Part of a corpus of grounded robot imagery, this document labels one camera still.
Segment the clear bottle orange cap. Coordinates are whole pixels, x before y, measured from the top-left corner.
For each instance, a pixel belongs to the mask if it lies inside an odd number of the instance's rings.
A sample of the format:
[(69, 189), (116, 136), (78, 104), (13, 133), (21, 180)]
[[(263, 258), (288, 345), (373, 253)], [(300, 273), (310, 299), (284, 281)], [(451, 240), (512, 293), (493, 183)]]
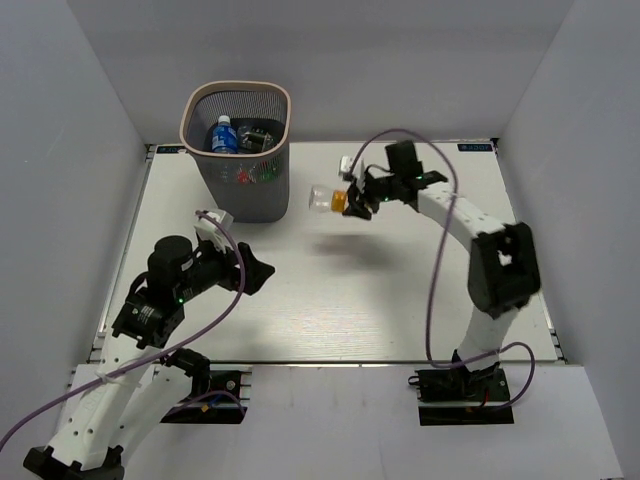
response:
[(309, 209), (319, 213), (342, 214), (347, 207), (347, 192), (321, 185), (313, 185), (310, 190)]

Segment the green bottle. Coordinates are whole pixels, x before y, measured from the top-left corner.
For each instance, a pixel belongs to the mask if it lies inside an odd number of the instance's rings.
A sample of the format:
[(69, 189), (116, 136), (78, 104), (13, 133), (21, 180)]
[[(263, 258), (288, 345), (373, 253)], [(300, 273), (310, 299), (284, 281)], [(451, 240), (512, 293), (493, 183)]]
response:
[(280, 175), (280, 166), (278, 162), (262, 162), (259, 165), (258, 180), (260, 183), (275, 181)]

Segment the clear bottle red label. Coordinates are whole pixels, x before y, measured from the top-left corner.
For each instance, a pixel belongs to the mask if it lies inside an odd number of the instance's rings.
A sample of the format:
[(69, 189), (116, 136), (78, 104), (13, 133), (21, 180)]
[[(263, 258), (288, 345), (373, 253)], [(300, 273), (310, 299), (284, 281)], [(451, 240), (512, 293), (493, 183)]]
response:
[(236, 172), (236, 181), (239, 184), (255, 184), (256, 174), (253, 169), (240, 168)]

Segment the clear bottle black label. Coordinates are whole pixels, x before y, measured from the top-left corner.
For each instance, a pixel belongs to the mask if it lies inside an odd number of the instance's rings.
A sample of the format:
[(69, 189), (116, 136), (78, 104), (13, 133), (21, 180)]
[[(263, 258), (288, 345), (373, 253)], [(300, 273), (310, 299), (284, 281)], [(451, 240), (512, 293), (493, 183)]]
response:
[(237, 145), (240, 153), (258, 154), (271, 150), (276, 140), (267, 130), (245, 124), (237, 129)]

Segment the clear bottle blue label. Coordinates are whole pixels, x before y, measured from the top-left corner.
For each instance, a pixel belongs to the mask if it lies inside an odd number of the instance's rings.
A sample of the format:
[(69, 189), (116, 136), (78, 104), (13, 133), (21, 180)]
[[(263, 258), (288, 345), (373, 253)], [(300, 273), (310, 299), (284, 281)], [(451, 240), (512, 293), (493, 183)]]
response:
[(227, 115), (220, 115), (213, 127), (211, 136), (211, 152), (216, 154), (237, 154), (237, 133)]

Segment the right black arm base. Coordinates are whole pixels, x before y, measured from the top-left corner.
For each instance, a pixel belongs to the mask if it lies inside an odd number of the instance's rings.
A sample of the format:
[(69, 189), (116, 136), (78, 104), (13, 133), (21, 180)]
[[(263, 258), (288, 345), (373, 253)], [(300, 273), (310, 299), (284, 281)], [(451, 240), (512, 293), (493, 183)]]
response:
[(416, 370), (408, 385), (417, 393), (421, 426), (511, 425), (514, 415), (505, 372), (471, 380), (459, 370)]

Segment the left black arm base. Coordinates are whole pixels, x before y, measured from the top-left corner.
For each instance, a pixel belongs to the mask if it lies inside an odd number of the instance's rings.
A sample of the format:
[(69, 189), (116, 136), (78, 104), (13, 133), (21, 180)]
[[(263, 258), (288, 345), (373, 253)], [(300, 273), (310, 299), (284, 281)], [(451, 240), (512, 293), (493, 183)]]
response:
[(248, 412), (252, 367), (212, 364), (191, 392), (167, 414), (163, 424), (239, 425)]

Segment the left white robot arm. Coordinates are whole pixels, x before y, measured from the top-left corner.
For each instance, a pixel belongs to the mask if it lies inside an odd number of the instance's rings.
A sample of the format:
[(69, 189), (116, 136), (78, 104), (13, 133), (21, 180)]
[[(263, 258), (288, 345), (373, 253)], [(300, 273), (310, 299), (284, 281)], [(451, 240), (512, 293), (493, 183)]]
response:
[(158, 240), (112, 323), (95, 380), (53, 438), (28, 451), (24, 468), (40, 479), (123, 478), (125, 456), (169, 410), (210, 390), (208, 358), (185, 341), (168, 344), (186, 303), (216, 286), (253, 295), (274, 273), (244, 242)]

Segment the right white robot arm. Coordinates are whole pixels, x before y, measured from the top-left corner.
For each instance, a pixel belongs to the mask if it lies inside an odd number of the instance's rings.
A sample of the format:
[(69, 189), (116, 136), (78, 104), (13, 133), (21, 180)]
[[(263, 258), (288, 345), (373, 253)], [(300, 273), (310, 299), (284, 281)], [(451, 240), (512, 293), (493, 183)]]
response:
[(444, 238), (453, 237), (466, 249), (473, 310), (447, 366), (455, 369), (453, 390), (475, 398), (497, 368), (516, 316), (541, 288), (532, 230), (524, 222), (502, 222), (462, 198), (453, 177), (424, 169), (412, 141), (390, 144), (385, 151), (388, 165), (379, 177), (355, 159), (341, 158), (339, 175), (349, 184), (341, 213), (369, 220), (382, 203), (399, 201), (439, 224)]

